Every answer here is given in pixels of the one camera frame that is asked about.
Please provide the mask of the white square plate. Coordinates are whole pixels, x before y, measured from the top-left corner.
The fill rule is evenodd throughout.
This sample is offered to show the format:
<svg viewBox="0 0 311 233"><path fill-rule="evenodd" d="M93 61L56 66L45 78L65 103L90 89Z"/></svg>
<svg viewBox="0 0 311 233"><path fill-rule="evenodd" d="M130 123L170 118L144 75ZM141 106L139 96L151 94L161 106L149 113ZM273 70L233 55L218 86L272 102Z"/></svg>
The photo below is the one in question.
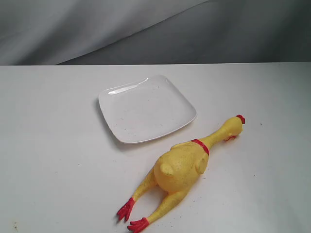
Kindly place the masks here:
<svg viewBox="0 0 311 233"><path fill-rule="evenodd" d="M124 144L164 137L197 116L193 105L163 75L106 89L98 103L109 129Z"/></svg>

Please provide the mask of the grey backdrop cloth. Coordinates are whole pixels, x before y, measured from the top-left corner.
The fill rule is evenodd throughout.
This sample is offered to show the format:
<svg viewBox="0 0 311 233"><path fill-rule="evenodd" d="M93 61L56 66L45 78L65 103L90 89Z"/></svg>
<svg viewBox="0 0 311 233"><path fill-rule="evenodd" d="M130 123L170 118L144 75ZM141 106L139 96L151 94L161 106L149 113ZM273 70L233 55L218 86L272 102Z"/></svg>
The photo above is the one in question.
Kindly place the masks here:
<svg viewBox="0 0 311 233"><path fill-rule="evenodd" d="M305 62L308 0L3 0L2 65Z"/></svg>

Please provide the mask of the yellow rubber chicken toy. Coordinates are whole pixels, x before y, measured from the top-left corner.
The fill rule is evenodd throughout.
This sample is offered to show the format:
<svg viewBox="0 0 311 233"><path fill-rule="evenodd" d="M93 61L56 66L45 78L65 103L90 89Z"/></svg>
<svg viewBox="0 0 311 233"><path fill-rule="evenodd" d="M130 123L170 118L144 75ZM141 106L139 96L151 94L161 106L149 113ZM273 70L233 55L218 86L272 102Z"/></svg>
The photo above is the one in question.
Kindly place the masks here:
<svg viewBox="0 0 311 233"><path fill-rule="evenodd" d="M221 141L236 138L242 132L244 124L245 118L236 115L209 136L172 146L168 152L158 158L131 198L118 210L116 213L118 220L128 221L137 200L155 186L165 191L166 197L152 214L131 221L127 229L139 233L166 215L186 197L200 176L204 174L210 149Z"/></svg>

